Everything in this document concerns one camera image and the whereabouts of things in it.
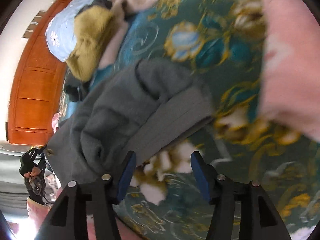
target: yellow garment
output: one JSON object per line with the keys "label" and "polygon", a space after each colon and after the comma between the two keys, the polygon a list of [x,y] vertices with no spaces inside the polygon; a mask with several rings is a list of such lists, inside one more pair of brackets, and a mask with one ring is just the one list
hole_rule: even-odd
{"label": "yellow garment", "polygon": [[89,81],[116,33],[115,16],[110,10],[95,5],[76,16],[74,25],[77,43],[66,62],[77,79]]}

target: bright light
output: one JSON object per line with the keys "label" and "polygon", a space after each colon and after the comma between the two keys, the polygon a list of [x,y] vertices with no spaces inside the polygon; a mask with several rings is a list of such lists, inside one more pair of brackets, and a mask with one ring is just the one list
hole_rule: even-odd
{"label": "bright light", "polygon": [[36,237],[36,226],[30,219],[19,223],[19,231],[16,234],[17,240],[34,240]]}

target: orange wooden headboard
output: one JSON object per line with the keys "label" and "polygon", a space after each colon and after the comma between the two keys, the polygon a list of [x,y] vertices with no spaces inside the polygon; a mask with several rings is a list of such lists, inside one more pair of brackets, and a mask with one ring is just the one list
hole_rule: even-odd
{"label": "orange wooden headboard", "polygon": [[48,49],[45,31],[72,0],[56,0],[33,31],[21,55],[11,89],[8,139],[13,144],[45,145],[59,109],[66,64]]}

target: gray garment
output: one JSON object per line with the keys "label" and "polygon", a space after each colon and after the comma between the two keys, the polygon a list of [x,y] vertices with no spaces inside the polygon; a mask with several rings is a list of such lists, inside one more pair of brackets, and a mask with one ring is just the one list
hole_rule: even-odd
{"label": "gray garment", "polygon": [[49,140],[46,157],[62,186],[87,183],[120,163],[137,165],[211,120],[209,89],[185,67],[142,60],[101,81]]}

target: white wall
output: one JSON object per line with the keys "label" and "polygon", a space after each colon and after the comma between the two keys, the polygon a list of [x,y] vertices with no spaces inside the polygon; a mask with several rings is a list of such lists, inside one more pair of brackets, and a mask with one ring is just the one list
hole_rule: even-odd
{"label": "white wall", "polygon": [[13,77],[28,39],[23,39],[30,22],[40,10],[46,11],[54,0],[23,0],[0,35],[0,143],[6,140],[5,122]]}

